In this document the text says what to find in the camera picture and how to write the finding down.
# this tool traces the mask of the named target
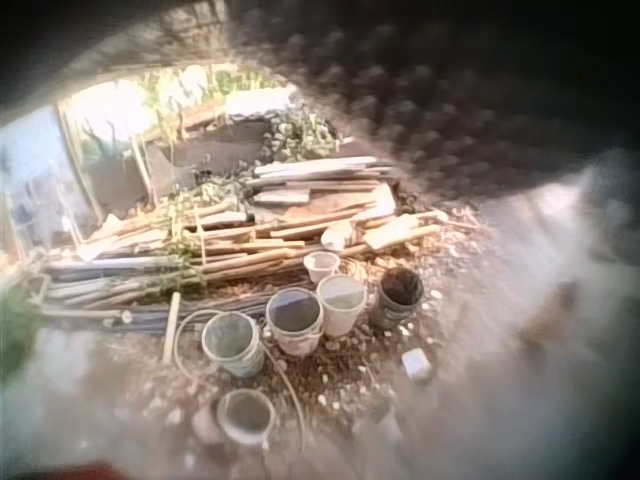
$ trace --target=pebble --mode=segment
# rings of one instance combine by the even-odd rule
[[[187,470],[193,470],[193,467],[196,466],[196,456],[193,453],[187,453],[184,456],[184,466]]]
[[[171,413],[167,415],[165,425],[178,425],[182,420],[182,409],[174,408]]]
[[[198,391],[198,382],[193,382],[191,385],[189,385],[189,388],[187,388],[187,395],[189,396],[195,395],[197,391]]]

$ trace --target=soil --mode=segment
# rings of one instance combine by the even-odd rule
[[[399,305],[415,305],[424,292],[419,275],[405,268],[393,268],[387,271],[380,285],[389,300]]]

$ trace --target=plastic bucket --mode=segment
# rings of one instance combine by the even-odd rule
[[[258,326],[244,313],[223,312],[209,320],[202,330],[202,348],[235,377],[253,377],[264,365]]]
[[[402,267],[387,270],[378,284],[369,323],[385,330],[395,328],[411,316],[423,293],[422,280],[414,271]]]
[[[231,440],[242,445],[260,445],[273,429],[276,411],[266,395],[242,388],[220,399],[216,418]]]
[[[289,355],[304,357],[318,346],[322,336],[322,304],[313,292],[287,288],[267,303],[267,323],[280,348]]]
[[[324,310],[324,333],[330,337],[349,333],[367,301],[364,285],[348,275],[325,278],[317,294]]]
[[[313,252],[304,257],[303,263],[311,281],[318,284],[323,278],[337,273],[340,257],[331,252]]]

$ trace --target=dirt ground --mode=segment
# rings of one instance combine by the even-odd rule
[[[425,286],[418,311],[391,332],[373,331],[364,313],[345,338],[322,339],[312,356],[294,359],[263,328],[266,347],[286,367],[302,403],[307,432],[349,437],[359,421],[428,389],[413,385],[402,368],[401,354],[414,347],[424,349],[437,377],[455,379],[475,359],[519,348],[520,332],[532,318],[557,323],[575,312],[602,317],[622,295],[637,292],[636,272],[590,254],[596,240],[572,195],[571,188],[549,186],[528,200],[490,202],[480,208],[482,229],[452,229],[438,251],[415,260],[411,252],[404,252],[404,260],[371,259],[369,303],[377,276],[398,263],[417,269]],[[362,274],[355,264],[345,268]],[[550,307],[568,280],[580,284],[569,313]],[[21,471],[102,459],[140,478],[243,478],[247,469],[277,471],[278,459],[297,448],[300,438],[291,395],[273,365],[267,360],[255,379],[234,380],[206,359],[198,337],[187,332],[180,342],[185,365],[209,388],[163,365],[162,342],[43,330],[37,355],[3,392],[3,465]],[[230,444],[205,447],[191,431],[199,407],[237,387],[264,392],[276,408],[277,425],[264,455]]]

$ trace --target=white container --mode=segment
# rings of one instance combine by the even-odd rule
[[[223,312],[209,320],[202,330],[202,348],[238,378],[253,377],[264,365],[258,326],[244,313]]]
[[[289,355],[311,354],[322,336],[322,304],[313,292],[287,288],[276,293],[266,308],[267,323],[280,348]]]
[[[247,446],[261,445],[273,429],[276,411],[263,393],[241,388],[220,399],[216,419],[231,440]]]
[[[317,293],[324,310],[324,333],[329,337],[349,333],[367,300],[364,285],[349,275],[334,275],[318,284]]]
[[[316,285],[334,273],[338,273],[340,257],[331,252],[313,252],[304,257],[304,266],[311,281]]]

